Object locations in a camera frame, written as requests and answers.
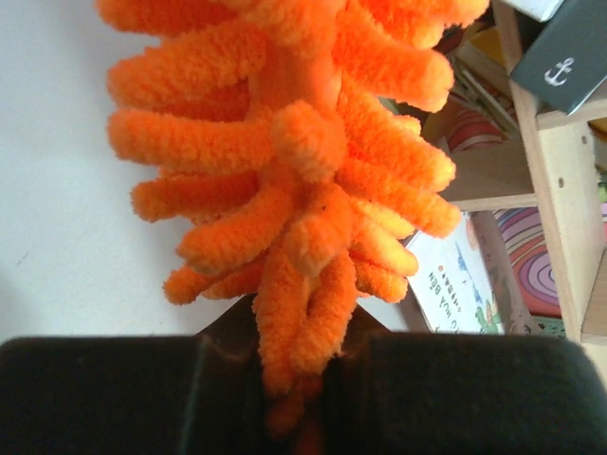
fuzzy orange duster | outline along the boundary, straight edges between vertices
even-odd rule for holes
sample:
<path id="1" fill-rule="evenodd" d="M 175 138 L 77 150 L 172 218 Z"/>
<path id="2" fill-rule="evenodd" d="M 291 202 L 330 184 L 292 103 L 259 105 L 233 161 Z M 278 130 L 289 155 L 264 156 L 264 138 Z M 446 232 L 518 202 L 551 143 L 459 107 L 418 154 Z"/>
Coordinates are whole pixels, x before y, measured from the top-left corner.
<path id="1" fill-rule="evenodd" d="M 193 221 L 168 299 L 257 293 L 275 437 L 338 355 L 359 293 L 401 300 L 415 257 L 398 239 L 448 234 L 437 195 L 454 166 L 375 95 L 437 111 L 452 83 L 431 50 L 487 0 L 99 0 L 101 17 L 161 44 L 119 62 L 118 157 L 157 166 L 136 213 Z"/>

orange chenille strand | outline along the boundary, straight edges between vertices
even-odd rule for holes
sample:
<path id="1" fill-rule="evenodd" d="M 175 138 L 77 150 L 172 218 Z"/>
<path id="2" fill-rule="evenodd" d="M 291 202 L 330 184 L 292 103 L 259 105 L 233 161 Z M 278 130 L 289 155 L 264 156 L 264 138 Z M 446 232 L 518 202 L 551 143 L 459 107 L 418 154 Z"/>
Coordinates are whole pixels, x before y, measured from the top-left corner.
<path id="1" fill-rule="evenodd" d="M 110 69 L 107 130 L 119 158 L 159 170 L 133 189 L 136 214 L 193 224 L 167 299 L 257 293 L 267 431 L 310 453 L 357 296 L 401 300 L 417 260 L 399 240 L 460 219 L 438 195 L 451 160 L 376 96 L 439 110 L 453 76 L 432 47 L 488 0 L 97 2 L 160 38 Z"/>

